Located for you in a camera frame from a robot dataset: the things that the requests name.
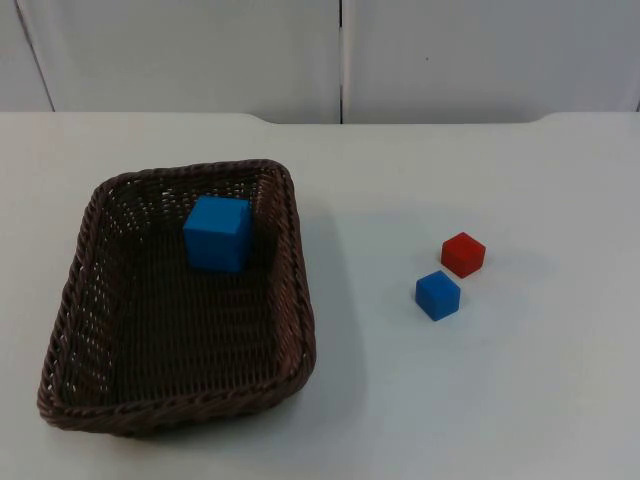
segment cube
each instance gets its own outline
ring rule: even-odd
[[[438,270],[418,280],[416,303],[433,321],[438,321],[460,308],[460,287]]]
[[[484,245],[462,232],[442,244],[440,262],[464,278],[482,267],[485,250]]]
[[[183,227],[187,260],[194,268],[237,273],[251,246],[248,200],[198,198]]]

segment red block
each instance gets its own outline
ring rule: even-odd
[[[440,262],[464,278],[482,267],[485,250],[484,245],[462,232],[442,244]]]

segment wicker basket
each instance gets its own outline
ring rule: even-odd
[[[200,195],[246,198],[240,274],[187,266]],[[140,435],[265,410],[307,381],[314,324],[288,171],[269,160],[145,170],[87,206],[38,391],[63,429]]]

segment basket rim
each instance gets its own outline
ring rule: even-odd
[[[68,341],[61,340],[60,336],[64,334],[66,329],[71,328],[71,315],[62,314],[65,304],[77,304],[79,295],[86,285],[87,272],[83,265],[91,265],[93,262],[94,251],[91,246],[95,242],[97,227],[102,215],[104,205],[108,201],[109,193],[113,188],[130,181],[142,181],[149,177],[165,176],[167,178],[188,177],[203,171],[237,171],[237,170],[268,170],[276,174],[282,175],[285,180],[285,190],[287,196],[287,216],[291,228],[282,234],[288,234],[292,238],[291,245],[298,247],[302,252],[300,241],[300,226],[297,214],[295,196],[293,195],[294,187],[288,169],[282,164],[269,159],[249,159],[240,161],[214,162],[214,163],[198,163],[180,167],[163,167],[143,169],[137,172],[126,172],[112,177],[101,183],[93,192],[91,200],[85,209],[83,215],[80,233],[78,234],[76,252],[69,269],[69,278],[62,290],[62,303],[60,305],[53,331],[50,337],[45,362],[42,369],[40,385],[38,388],[37,406],[40,414],[48,422],[56,424],[56,419],[68,418],[81,421],[82,419],[91,419],[102,416],[111,416],[112,414],[126,414],[133,412],[141,412],[145,410],[157,410],[163,407],[170,408],[177,403],[206,404],[217,399],[243,398],[252,395],[265,394],[276,390],[283,384],[290,383],[296,378],[304,377],[304,374],[311,373],[315,364],[315,336],[313,312],[309,300],[309,290],[307,285],[304,260],[299,255],[293,255],[292,264],[295,279],[295,291],[297,295],[296,308],[298,309],[297,318],[301,331],[301,354],[300,360],[295,367],[292,367],[290,373],[284,377],[276,377],[266,384],[249,385],[242,388],[231,390],[203,390],[198,393],[171,395],[155,400],[138,400],[130,402],[119,402],[109,405],[93,405],[93,404],[69,404],[64,402],[58,391],[53,391],[53,385],[61,384],[62,375],[66,368],[65,343]]]

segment cabinet door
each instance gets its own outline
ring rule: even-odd
[[[339,119],[335,0],[19,0],[57,110]]]
[[[0,111],[51,110],[12,0],[0,0]]]
[[[344,0],[346,122],[632,111],[638,0]]]

